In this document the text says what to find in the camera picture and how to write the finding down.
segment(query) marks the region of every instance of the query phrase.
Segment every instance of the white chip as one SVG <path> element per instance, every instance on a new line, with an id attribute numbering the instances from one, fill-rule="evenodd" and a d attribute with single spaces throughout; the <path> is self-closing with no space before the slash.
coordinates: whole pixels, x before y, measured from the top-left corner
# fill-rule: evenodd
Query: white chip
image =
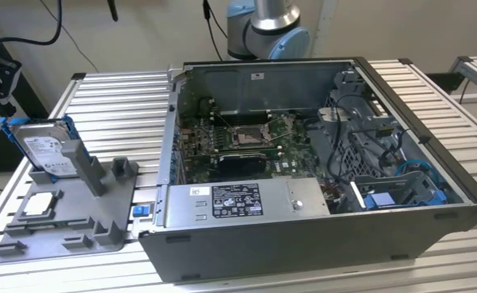
<path id="1" fill-rule="evenodd" d="M 31 196 L 24 208 L 25 215 L 41 215 L 49 209 L 52 196 L 52 192 L 41 192 Z"/>

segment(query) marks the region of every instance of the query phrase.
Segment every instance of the motherboard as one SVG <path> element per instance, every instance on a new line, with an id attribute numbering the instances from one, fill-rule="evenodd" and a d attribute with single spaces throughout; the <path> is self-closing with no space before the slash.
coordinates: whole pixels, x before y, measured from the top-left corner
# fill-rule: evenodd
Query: motherboard
<path id="1" fill-rule="evenodd" d="M 324 178 L 297 114 L 211 114 L 181 127 L 187 184 L 248 179 Z"/>

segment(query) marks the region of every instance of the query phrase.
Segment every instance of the white wall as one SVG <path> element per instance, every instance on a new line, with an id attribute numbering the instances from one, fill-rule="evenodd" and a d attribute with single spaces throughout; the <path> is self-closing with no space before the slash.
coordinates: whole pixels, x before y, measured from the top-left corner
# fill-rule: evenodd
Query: white wall
<path id="1" fill-rule="evenodd" d="M 100 71 L 165 70 L 171 63 L 217 60 L 203 15 L 203 0 L 116 1 L 119 22 L 112 21 L 107 0 L 64 0 L 64 26 Z M 228 0 L 211 0 L 219 22 L 227 28 Z M 45 0 L 56 11 L 56 1 Z M 317 26 L 322 0 L 296 0 L 303 25 Z M 213 25 L 217 46 L 227 54 L 227 41 Z M 56 21 L 39 0 L 0 0 L 0 36 L 47 40 Z M 93 72 L 63 33 L 57 43 L 41 47 L 8 43 L 24 74 L 51 109 L 71 76 Z"/>
<path id="2" fill-rule="evenodd" d="M 477 0 L 324 0 L 315 57 L 409 58 L 426 72 L 477 56 Z"/>

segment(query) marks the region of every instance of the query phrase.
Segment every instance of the blue cable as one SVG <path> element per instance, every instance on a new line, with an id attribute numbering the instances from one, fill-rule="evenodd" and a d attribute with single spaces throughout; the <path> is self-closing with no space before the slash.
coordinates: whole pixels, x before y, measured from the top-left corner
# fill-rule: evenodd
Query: blue cable
<path id="1" fill-rule="evenodd" d="M 405 168 L 406 165 L 410 164 L 420 164 L 421 166 L 424 166 L 426 169 L 429 169 L 429 171 L 432 172 L 432 174 L 434 175 L 434 184 L 438 185 L 440 184 L 440 175 L 437 174 L 436 170 L 430 167 L 430 165 L 428 164 L 428 162 L 421 161 L 421 160 L 409 160 L 405 163 L 401 164 L 401 166 L 397 168 L 396 170 L 396 174 L 394 176 L 398 176 L 401 174 L 402 169 Z"/>

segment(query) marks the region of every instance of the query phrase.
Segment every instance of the aluminum table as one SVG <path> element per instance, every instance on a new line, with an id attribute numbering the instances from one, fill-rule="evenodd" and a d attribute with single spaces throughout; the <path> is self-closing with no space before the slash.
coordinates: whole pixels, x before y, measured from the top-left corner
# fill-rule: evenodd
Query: aluminum table
<path id="1" fill-rule="evenodd" d="M 477 119 L 413 64 L 370 63 L 477 180 Z M 75 119 L 85 146 L 101 161 L 127 156 L 139 162 L 136 204 L 156 198 L 167 105 L 165 71 L 87 74 L 75 76 L 51 113 Z M 24 159 L 0 196 L 0 239 L 31 184 L 27 171 Z M 121 251 L 0 265 L 0 292 L 477 292 L 477 226 L 445 236 L 414 260 L 168 284 L 133 238 L 131 221 Z"/>

